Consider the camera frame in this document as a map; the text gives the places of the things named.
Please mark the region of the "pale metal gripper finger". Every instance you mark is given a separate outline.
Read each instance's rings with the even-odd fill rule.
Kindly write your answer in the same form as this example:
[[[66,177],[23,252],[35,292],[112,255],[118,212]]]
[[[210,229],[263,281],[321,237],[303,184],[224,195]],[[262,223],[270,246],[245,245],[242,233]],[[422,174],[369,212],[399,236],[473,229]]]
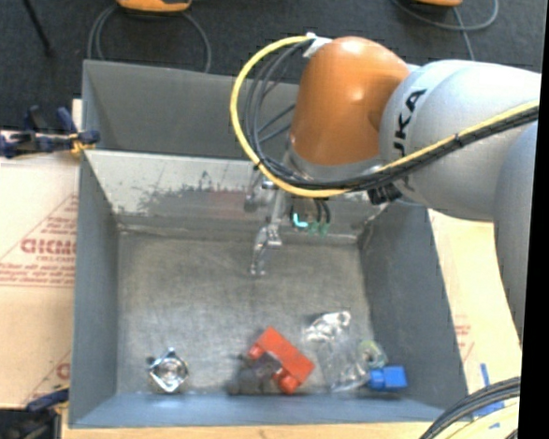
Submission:
[[[267,273],[267,263],[273,257],[273,255],[282,247],[282,238],[279,235],[279,231],[274,228],[268,228],[265,232],[262,245],[260,246],[259,259],[258,259],[258,275],[263,276]]]
[[[264,252],[264,246],[266,245],[266,233],[265,227],[260,227],[255,234],[252,258],[251,258],[251,272],[252,276],[260,276],[262,273],[261,259]]]

